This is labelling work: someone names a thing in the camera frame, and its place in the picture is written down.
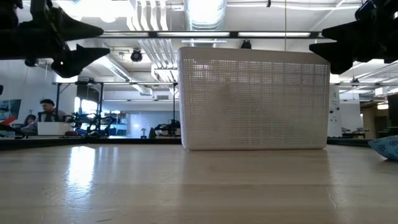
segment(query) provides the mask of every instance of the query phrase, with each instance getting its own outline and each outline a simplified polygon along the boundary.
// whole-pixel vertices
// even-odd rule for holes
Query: white wall
[[[359,102],[341,102],[341,126],[343,128],[355,131],[356,128],[362,128],[361,106]]]
[[[138,91],[104,91],[104,100],[152,100],[156,99],[158,95],[167,95],[169,99],[173,99],[173,94],[170,91],[154,91],[153,96],[141,96]]]
[[[173,111],[173,101],[148,101],[148,102],[103,102],[103,110],[129,111]],[[175,102],[175,110],[179,111],[178,102]]]
[[[48,98],[56,102],[57,86],[52,85],[53,75],[53,72],[46,74],[43,68],[26,67],[23,60],[0,61],[0,84],[4,85],[0,100],[22,100],[18,120],[14,123],[23,123],[29,110],[34,115],[42,111],[40,100]],[[60,95],[60,110],[73,112],[76,88],[69,86]]]
[[[175,118],[179,119],[180,114],[176,113]],[[158,124],[170,124],[173,119],[172,111],[140,111],[130,112],[130,126],[129,137],[140,138],[142,135],[142,128],[145,128],[145,135],[149,135],[151,128],[156,127]]]

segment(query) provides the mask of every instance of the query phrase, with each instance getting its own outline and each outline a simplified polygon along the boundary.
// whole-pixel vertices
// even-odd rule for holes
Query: blue object
[[[398,161],[398,135],[369,141],[369,145],[380,155]]]

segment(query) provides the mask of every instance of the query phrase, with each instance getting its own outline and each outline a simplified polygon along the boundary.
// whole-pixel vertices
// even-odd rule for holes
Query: ventilation duct
[[[219,31],[223,28],[226,0],[184,0],[185,25],[193,31]],[[193,47],[215,47],[216,44],[194,44]]]
[[[107,69],[113,72],[115,75],[122,78],[125,82],[138,82],[138,80],[133,80],[129,77],[129,72],[122,68],[117,62],[111,62],[107,57],[101,57],[98,59],[98,62],[104,65]],[[142,96],[152,96],[154,94],[151,88],[144,87],[142,85],[132,85],[135,89],[137,89]]]

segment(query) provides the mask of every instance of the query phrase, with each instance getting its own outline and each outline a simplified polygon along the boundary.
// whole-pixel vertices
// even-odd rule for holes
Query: laptop
[[[37,134],[38,135],[65,135],[67,131],[73,131],[72,123],[64,122],[38,122]]]

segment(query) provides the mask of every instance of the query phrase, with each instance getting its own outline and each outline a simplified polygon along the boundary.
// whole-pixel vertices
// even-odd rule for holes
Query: poster
[[[0,100],[0,121],[14,116],[18,119],[22,100]]]

